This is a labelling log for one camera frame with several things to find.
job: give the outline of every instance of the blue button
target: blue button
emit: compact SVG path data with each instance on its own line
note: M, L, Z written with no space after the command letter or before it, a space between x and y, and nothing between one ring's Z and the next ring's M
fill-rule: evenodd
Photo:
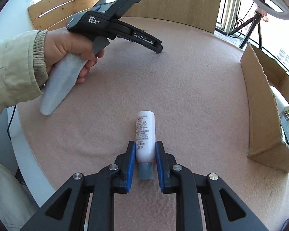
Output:
M93 11L98 11L101 8L101 6L93 7Z

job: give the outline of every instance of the gray tube cap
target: gray tube cap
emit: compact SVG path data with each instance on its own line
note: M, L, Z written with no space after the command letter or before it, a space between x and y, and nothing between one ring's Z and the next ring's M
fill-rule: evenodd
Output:
M138 178L140 180L151 180L153 179L153 163L151 162L140 162L138 166Z

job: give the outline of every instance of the metal screw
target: metal screw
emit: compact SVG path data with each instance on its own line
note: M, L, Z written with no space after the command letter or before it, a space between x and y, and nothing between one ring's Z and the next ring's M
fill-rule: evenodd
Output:
M111 164L111 165L109 165L108 168L109 168L111 171L116 171L119 167L118 167L117 164Z
M181 171L182 170L182 166L181 165L179 165L179 164L175 164L175 165L173 165L173 170L175 170L175 171Z
M81 179L81 177L82 177L82 174L81 174L81 173L75 173L75 174L73 174L73 179L74 179L74 180L79 180L79 179Z
M210 178L211 180L217 180L217 179L218 179L218 175L215 174L215 173L211 173L211 174L209 174L209 178Z

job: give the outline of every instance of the gripper handle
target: gripper handle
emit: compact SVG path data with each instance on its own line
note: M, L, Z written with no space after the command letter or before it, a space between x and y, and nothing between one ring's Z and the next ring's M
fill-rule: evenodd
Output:
M97 36L93 41L93 52L97 54L109 45L105 37ZM74 87L79 72L87 61L80 55L67 53L52 69L49 79L44 86L40 104L40 112L50 115Z

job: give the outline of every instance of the beige jacket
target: beige jacket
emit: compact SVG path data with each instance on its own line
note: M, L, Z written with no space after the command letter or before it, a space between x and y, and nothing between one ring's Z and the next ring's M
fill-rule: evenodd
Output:
M23 33L0 43L0 114L5 107L40 96L48 79L44 62L47 31Z
M38 210L32 196L0 164L0 220L8 231L19 231Z

